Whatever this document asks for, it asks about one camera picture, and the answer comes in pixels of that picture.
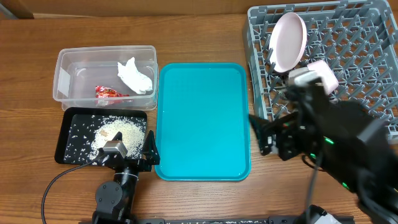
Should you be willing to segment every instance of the green led light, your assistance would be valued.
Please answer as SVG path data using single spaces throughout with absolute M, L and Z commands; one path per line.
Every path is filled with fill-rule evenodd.
M 330 138 L 325 137 L 325 141 L 328 142 L 329 144 L 335 144 Z
M 347 190 L 349 190 L 349 187 L 348 187 L 348 185 L 346 184 L 346 183 L 341 183 L 342 185 L 343 185 L 343 187 L 345 187 Z

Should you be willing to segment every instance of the clear plastic container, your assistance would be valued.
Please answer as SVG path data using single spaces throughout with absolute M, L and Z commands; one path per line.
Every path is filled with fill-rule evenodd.
M 153 91 L 139 95 L 118 77 L 118 62 L 136 58 L 137 69 L 152 80 Z M 153 46 L 82 47 L 61 50 L 55 67 L 53 98 L 62 102 L 62 109 L 125 108 L 154 110 L 157 106 L 159 71 Z M 101 98 L 113 101 L 108 106 L 97 106 L 95 87 L 105 86 L 128 94 L 125 97 Z

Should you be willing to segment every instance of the wooden table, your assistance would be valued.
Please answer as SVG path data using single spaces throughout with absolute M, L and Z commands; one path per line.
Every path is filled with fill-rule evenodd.
M 160 69 L 172 62 L 236 62 L 247 72 L 243 49 L 246 15 L 115 17 L 0 21 L 0 223 L 41 223 L 47 184 L 73 166 L 53 155 L 63 111 L 52 98 L 58 53 L 72 47 L 153 45 Z M 156 111 L 148 112 L 155 130 Z M 241 182 L 167 182 L 155 172 L 140 175 L 133 213 L 140 218 L 245 218 L 298 215 L 312 174 L 297 157 L 262 157 L 251 131 L 252 171 Z M 95 190 L 113 171 L 88 167 L 59 179 L 46 201 L 48 223 L 89 220 Z M 331 213 L 368 217 L 349 193 L 319 173 L 313 203 Z

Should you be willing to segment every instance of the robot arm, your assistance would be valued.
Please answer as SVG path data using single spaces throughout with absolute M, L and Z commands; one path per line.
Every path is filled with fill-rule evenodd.
M 316 78 L 287 88 L 295 111 L 273 122 L 250 115 L 263 156 L 273 147 L 289 160 L 304 153 L 358 195 L 373 223 L 398 223 L 398 158 L 387 141 L 386 122 L 354 101 L 331 103 Z

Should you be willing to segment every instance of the plate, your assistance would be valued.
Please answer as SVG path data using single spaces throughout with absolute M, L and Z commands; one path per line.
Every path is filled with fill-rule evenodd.
M 294 12 L 284 14 L 276 23 L 269 41 L 274 49 L 270 63 L 274 70 L 286 72 L 293 69 L 303 57 L 307 43 L 307 28 L 303 19 Z
M 246 73 L 235 63 L 172 63 L 160 72 L 156 146 L 164 180 L 229 180 L 251 170 Z

